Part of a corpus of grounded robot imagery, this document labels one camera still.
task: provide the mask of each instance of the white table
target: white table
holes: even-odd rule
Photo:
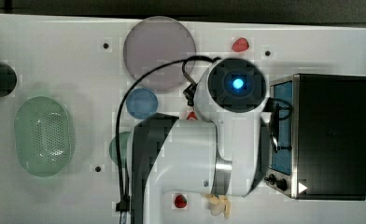
[[[0,15],[0,61],[19,76],[16,90],[0,98],[0,223],[118,223],[117,167],[108,155],[116,111],[132,81],[122,59],[125,36],[136,20]],[[366,76],[366,29],[183,22],[199,54],[231,56],[236,37],[271,80],[295,73]],[[103,49],[106,42],[109,49]],[[270,57],[264,51],[272,52]],[[198,80],[207,67],[197,63]],[[182,87],[159,94],[160,112],[186,115]],[[74,121],[75,152],[56,176],[36,178],[19,165],[13,120],[27,99],[46,95],[62,103]],[[126,112],[123,130],[138,120]],[[96,166],[102,172],[94,172]],[[164,223],[366,223],[366,201],[292,201],[260,185],[246,198],[231,198],[232,215],[212,217],[207,202],[188,194],[187,209],[172,209],[165,195]]]

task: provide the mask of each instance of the white surface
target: white surface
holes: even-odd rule
[[[194,95],[194,111],[200,119],[216,124],[218,152],[232,162],[227,195],[245,196],[250,191],[256,174],[259,154],[260,115],[270,97],[268,76],[264,76],[266,92],[262,102],[246,113],[234,113],[219,106],[210,95],[208,79],[218,66],[212,64],[201,77]]]
[[[0,60],[19,76],[17,89],[0,99],[0,223],[117,223],[118,173],[108,156],[120,97],[132,81],[122,44],[137,21],[0,15]],[[366,76],[366,29],[183,22],[199,53],[237,55],[234,39],[248,39],[240,56],[271,80],[294,73]],[[104,42],[111,48],[102,49]],[[270,57],[264,51],[272,52]],[[193,71],[199,79],[206,63]],[[75,124],[72,160],[51,178],[35,178],[15,155],[13,120],[19,105],[47,95],[62,103]],[[158,95],[159,111],[185,116],[181,91]],[[134,121],[124,113],[125,129]],[[100,165],[100,173],[94,167]],[[246,198],[230,198],[228,220],[213,217],[205,198],[188,194],[187,209],[172,209],[164,195],[164,223],[366,223],[364,202],[292,201],[263,185]]]

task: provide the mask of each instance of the microwave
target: microwave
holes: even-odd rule
[[[299,200],[366,197],[366,77],[272,81],[267,186]]]

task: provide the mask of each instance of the green colander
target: green colander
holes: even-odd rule
[[[14,129],[18,161],[30,174],[56,175],[70,161],[69,120],[58,102],[44,96],[26,101]]]

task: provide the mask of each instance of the black cable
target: black cable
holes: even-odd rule
[[[130,201],[130,196],[129,196],[129,176],[128,176],[128,171],[126,171],[126,177],[127,177],[127,182],[125,184],[125,189],[124,189],[124,184],[123,184],[123,177],[122,177],[122,164],[121,164],[121,154],[120,154],[120,119],[121,119],[121,113],[122,113],[122,108],[124,107],[124,103],[127,100],[127,97],[129,95],[129,93],[134,89],[134,87],[139,84],[144,78],[148,77],[149,75],[151,75],[152,73],[154,73],[157,70],[160,70],[164,67],[170,66],[172,64],[175,63],[183,63],[182,64],[182,71],[183,74],[185,75],[185,78],[189,77],[185,66],[187,62],[190,61],[205,61],[205,62],[210,62],[210,63],[214,63],[215,61],[219,60],[219,57],[216,57],[214,59],[206,57],[206,56],[191,56],[187,59],[181,59],[181,60],[176,60],[176,61],[172,61],[169,63],[165,63],[162,64],[158,67],[155,67],[153,69],[151,69],[150,71],[146,72],[143,76],[141,76],[139,79],[136,80],[136,82],[134,82],[134,84],[130,87],[130,89],[128,89],[124,96],[122,97],[122,100],[120,102],[120,106],[119,106],[119,111],[117,113],[117,118],[116,118],[116,154],[117,154],[117,165],[119,167],[119,181],[120,181],[120,202],[117,203],[116,205],[116,211],[121,211],[121,215],[120,215],[120,223],[122,221],[122,215],[123,212],[127,212],[129,211],[129,201]]]

